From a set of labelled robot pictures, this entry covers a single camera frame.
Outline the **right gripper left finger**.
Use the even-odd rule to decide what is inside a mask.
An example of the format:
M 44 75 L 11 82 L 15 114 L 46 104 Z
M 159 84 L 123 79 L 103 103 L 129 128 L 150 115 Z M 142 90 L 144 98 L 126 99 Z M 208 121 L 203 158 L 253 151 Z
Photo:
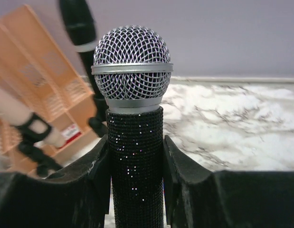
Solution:
M 102 228 L 109 212 L 107 137 L 46 179 L 0 172 L 0 228 Z

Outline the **black microphone silver grille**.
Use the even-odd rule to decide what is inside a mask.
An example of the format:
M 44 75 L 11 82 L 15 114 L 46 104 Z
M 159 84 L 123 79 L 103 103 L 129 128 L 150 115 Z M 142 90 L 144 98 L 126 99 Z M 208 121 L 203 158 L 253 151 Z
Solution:
M 168 46 L 155 31 L 124 26 L 95 48 L 92 74 L 108 105 L 115 225 L 161 228 L 163 108 L 173 72 Z

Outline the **peach pink microphone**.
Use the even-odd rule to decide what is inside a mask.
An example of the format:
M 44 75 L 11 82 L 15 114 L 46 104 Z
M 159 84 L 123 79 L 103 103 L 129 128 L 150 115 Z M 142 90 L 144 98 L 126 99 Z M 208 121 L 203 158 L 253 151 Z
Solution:
M 65 145 L 65 138 L 61 132 L 44 121 L 22 102 L 0 88 L 0 119 L 27 133 L 34 140 L 44 141 L 57 148 Z

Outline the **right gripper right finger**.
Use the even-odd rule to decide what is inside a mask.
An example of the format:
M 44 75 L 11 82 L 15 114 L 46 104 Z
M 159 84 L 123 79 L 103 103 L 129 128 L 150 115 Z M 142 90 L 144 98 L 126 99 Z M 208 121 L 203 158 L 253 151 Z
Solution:
M 294 171 L 209 171 L 163 140 L 172 228 L 294 228 Z

